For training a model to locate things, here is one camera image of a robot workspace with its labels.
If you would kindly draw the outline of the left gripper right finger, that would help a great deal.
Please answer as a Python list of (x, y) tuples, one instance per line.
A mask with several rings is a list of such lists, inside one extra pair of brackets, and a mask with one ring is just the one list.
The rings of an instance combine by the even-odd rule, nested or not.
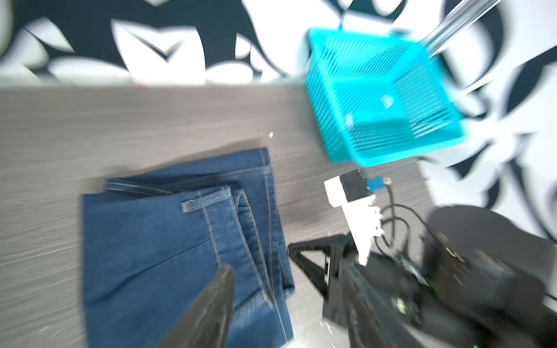
[(364, 268), (343, 264), (344, 311), (351, 347), (412, 348), (422, 344), (364, 277)]

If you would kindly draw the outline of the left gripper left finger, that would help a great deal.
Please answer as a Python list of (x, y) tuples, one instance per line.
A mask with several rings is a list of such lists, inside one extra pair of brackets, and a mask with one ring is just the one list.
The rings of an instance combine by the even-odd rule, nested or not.
[(158, 347), (225, 347), (234, 313), (235, 272), (219, 268), (186, 313)]

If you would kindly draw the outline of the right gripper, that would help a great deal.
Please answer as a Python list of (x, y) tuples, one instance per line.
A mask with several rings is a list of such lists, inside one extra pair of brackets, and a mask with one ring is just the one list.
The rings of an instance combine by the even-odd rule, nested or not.
[(424, 327), (423, 285), (388, 256), (371, 252), (367, 265), (360, 265), (358, 253), (352, 247), (352, 233), (291, 243), (287, 253), (323, 298), (322, 313), (326, 320), (342, 328), (347, 326), (341, 264), (353, 261), (405, 324), (417, 329)]

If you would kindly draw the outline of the denim garment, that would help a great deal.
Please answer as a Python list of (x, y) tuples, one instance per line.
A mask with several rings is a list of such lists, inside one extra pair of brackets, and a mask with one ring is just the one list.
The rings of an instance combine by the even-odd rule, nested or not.
[(154, 347), (214, 277), (235, 272), (230, 347), (294, 336), (294, 281), (266, 148), (180, 163), (82, 198), (90, 347)]

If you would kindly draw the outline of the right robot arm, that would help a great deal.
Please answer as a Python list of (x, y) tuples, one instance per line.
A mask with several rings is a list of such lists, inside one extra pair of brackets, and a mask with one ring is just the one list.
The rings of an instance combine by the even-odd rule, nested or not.
[(352, 347), (418, 347), (415, 331), (454, 347), (556, 346), (556, 312), (544, 303), (551, 242), (468, 205), (438, 208), (423, 225), (421, 266), (407, 249), (361, 265), (352, 234), (294, 243), (288, 255)]

